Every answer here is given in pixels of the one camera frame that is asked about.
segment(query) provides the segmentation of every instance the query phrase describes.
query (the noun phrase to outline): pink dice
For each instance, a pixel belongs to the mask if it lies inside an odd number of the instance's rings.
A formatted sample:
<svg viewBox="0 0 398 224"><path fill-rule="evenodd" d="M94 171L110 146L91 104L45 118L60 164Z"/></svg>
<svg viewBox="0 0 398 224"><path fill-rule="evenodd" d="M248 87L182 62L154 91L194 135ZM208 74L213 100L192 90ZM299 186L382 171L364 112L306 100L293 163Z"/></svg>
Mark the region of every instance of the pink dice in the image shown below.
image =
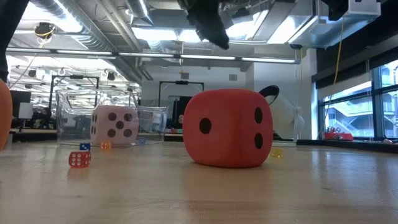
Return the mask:
<svg viewBox="0 0 398 224"><path fill-rule="evenodd" d="M114 146L133 143L138 134L139 118L134 108L99 106L91 117L90 136L94 145L110 141Z"/></svg>

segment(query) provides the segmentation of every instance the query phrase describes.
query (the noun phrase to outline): die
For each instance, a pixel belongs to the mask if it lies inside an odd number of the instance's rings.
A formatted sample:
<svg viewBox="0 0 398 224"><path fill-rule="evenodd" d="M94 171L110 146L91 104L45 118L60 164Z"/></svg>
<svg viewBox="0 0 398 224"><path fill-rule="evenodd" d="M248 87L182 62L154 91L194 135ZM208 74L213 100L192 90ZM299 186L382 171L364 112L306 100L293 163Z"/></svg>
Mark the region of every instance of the die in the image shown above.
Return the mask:
<svg viewBox="0 0 398 224"><path fill-rule="evenodd" d="M73 168L88 167L91 163L90 151L71 152L69 154L69 165Z"/></svg>
<svg viewBox="0 0 398 224"><path fill-rule="evenodd" d="M104 150L111 149L111 148L112 148L112 142L110 142L110 141L103 141L103 142L101 142L101 144L99 145L99 147L100 147L101 149L104 149Z"/></svg>
<svg viewBox="0 0 398 224"><path fill-rule="evenodd" d="M91 146L90 146L90 144L89 143L81 143L80 144L80 150L91 150Z"/></svg>
<svg viewBox="0 0 398 224"><path fill-rule="evenodd" d="M255 167L272 146L272 116L264 97L240 89L195 95L184 112L183 139L197 163L218 167Z"/></svg>
<svg viewBox="0 0 398 224"><path fill-rule="evenodd" d="M139 118L135 108L102 105L91 117L90 138L95 145L109 141L114 146L133 143L138 134Z"/></svg>
<svg viewBox="0 0 398 224"><path fill-rule="evenodd" d="M146 143L145 138L143 138L143 137L139 138L138 143L139 143L140 145L145 144L145 143Z"/></svg>

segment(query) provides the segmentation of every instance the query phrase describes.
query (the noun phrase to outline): fluorescent light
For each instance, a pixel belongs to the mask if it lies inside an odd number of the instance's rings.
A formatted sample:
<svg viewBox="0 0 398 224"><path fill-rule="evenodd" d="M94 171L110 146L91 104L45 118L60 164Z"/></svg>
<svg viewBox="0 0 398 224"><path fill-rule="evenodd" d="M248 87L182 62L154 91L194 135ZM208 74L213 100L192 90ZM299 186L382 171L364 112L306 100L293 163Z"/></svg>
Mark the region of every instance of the fluorescent light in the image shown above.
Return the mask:
<svg viewBox="0 0 398 224"><path fill-rule="evenodd" d="M181 55L181 58L213 59L213 60L235 60L235 57L212 56L212 55Z"/></svg>
<svg viewBox="0 0 398 224"><path fill-rule="evenodd" d="M72 90L79 90L80 88L75 85L67 85L67 88L71 88Z"/></svg>
<svg viewBox="0 0 398 224"><path fill-rule="evenodd" d="M57 50L60 54L78 54L78 55L112 55L112 52L96 52L89 50Z"/></svg>
<svg viewBox="0 0 398 224"><path fill-rule="evenodd" d="M141 29L132 28L138 39L142 40L177 40L177 35L172 29Z"/></svg>
<svg viewBox="0 0 398 224"><path fill-rule="evenodd" d="M251 27L251 29L247 32L246 40L254 37L256 32L259 30L262 22L264 22L264 19L266 19L268 12L269 12L268 10L264 10L262 12L258 12L253 15L253 20L255 22L254 22L254 25Z"/></svg>
<svg viewBox="0 0 398 224"><path fill-rule="evenodd" d="M249 30L253 27L254 22L253 21L247 21L247 22L240 22L238 24L234 24L230 28L226 29L226 34L228 37L232 38L245 38L246 34L249 32Z"/></svg>
<svg viewBox="0 0 398 224"><path fill-rule="evenodd" d="M74 18L74 16L68 11L68 9L60 3L59 0L54 0L54 2L62 9L63 19L57 19L54 23L59 26L65 32L80 32L83 27Z"/></svg>
<svg viewBox="0 0 398 224"><path fill-rule="evenodd" d="M267 41L268 44L284 44L295 33L296 27L292 16L288 16L283 23L275 30L274 34Z"/></svg>
<svg viewBox="0 0 398 224"><path fill-rule="evenodd" d="M29 49L29 48L18 48L18 47L8 47L8 52L28 52L28 53L50 53L47 49Z"/></svg>
<svg viewBox="0 0 398 224"><path fill-rule="evenodd" d="M249 58L243 57L242 61L245 62L269 62L269 63L295 63L293 59L278 59L278 58Z"/></svg>
<svg viewBox="0 0 398 224"><path fill-rule="evenodd" d="M305 26L303 26L292 38L290 38L290 40L288 40L288 43L292 43L293 41L295 41L298 37L300 37L304 33L304 31L306 31L316 21L318 21L318 16L314 16L314 18L312 18L310 22L308 22Z"/></svg>
<svg viewBox="0 0 398 224"><path fill-rule="evenodd" d="M133 56L133 57L156 57L156 58L174 58L172 54L152 54L152 53L119 53L120 56Z"/></svg>
<svg viewBox="0 0 398 224"><path fill-rule="evenodd" d="M198 43L200 42L200 38L195 30L183 30L181 34L178 36L178 39L188 43Z"/></svg>

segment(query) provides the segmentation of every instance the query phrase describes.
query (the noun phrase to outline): computer monitor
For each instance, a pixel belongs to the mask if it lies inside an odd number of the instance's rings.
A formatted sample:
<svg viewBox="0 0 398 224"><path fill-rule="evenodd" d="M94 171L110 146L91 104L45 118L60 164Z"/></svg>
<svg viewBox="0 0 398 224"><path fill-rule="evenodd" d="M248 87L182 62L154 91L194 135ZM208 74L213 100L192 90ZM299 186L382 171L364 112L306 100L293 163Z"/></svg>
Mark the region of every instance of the computer monitor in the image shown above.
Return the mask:
<svg viewBox="0 0 398 224"><path fill-rule="evenodd" d="M32 93L29 91L15 91L11 90L12 98L12 115L18 117L19 115L19 105L20 103L30 103L30 97Z"/></svg>

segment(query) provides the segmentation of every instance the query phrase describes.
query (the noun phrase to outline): orange object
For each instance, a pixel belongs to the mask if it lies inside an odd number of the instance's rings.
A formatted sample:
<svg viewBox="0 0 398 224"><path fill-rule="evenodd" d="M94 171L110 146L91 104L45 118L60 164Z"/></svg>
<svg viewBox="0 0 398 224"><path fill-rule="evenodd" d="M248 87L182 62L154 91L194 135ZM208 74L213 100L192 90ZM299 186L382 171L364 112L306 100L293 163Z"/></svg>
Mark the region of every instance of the orange object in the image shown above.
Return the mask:
<svg viewBox="0 0 398 224"><path fill-rule="evenodd" d="M6 145L12 120L12 99L7 85L0 80L0 150Z"/></svg>
<svg viewBox="0 0 398 224"><path fill-rule="evenodd" d="M183 139L191 158L218 167L255 167L272 146L272 116L260 94L239 89L194 96L184 113Z"/></svg>
<svg viewBox="0 0 398 224"><path fill-rule="evenodd" d="M112 148L112 142L111 141L103 141L103 142L101 142L101 145L99 147L101 149L111 149Z"/></svg>
<svg viewBox="0 0 398 224"><path fill-rule="evenodd" d="M91 163L90 151L71 152L69 154L69 165L73 168L88 167Z"/></svg>

